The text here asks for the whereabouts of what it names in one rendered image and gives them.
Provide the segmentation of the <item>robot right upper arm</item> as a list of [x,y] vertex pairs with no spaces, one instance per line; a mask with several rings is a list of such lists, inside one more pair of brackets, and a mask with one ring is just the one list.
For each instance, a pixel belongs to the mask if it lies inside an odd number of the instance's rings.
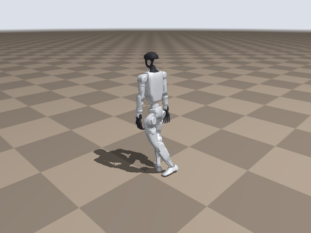
[[162,71],[162,73],[163,73],[163,94],[162,95],[165,95],[167,94],[167,80],[166,80],[167,73],[164,71]]

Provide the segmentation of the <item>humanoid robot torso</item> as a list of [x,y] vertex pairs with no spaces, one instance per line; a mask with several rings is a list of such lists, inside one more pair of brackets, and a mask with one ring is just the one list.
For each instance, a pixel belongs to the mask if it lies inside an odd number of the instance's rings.
[[[149,70],[150,71],[150,70]],[[157,100],[162,99],[163,94],[163,73],[149,72],[148,70],[144,74],[148,74],[147,82],[145,83],[145,97],[149,100],[151,108],[148,110],[149,114],[155,114],[156,119],[162,116],[162,107],[159,106]]]

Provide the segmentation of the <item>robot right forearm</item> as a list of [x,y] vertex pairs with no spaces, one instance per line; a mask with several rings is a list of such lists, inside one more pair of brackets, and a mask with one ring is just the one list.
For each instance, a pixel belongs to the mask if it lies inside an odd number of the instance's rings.
[[163,109],[167,110],[167,106],[168,106],[168,93],[165,95],[162,95],[162,105],[163,105]]

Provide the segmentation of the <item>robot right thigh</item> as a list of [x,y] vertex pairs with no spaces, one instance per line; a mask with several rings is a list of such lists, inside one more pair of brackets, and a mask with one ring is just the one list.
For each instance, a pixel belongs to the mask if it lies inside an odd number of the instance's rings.
[[162,128],[162,124],[163,124],[163,118],[166,115],[166,111],[162,110],[162,116],[156,120],[156,124],[154,125],[154,127],[156,128],[156,133],[157,133],[157,140],[160,140],[160,136],[161,136],[161,128]]

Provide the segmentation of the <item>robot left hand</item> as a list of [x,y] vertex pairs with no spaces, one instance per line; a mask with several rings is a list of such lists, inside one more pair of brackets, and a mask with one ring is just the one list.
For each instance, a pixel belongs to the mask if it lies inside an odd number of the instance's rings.
[[139,129],[144,130],[144,128],[142,127],[141,119],[142,119],[142,114],[139,115],[139,118],[136,117],[136,124]]

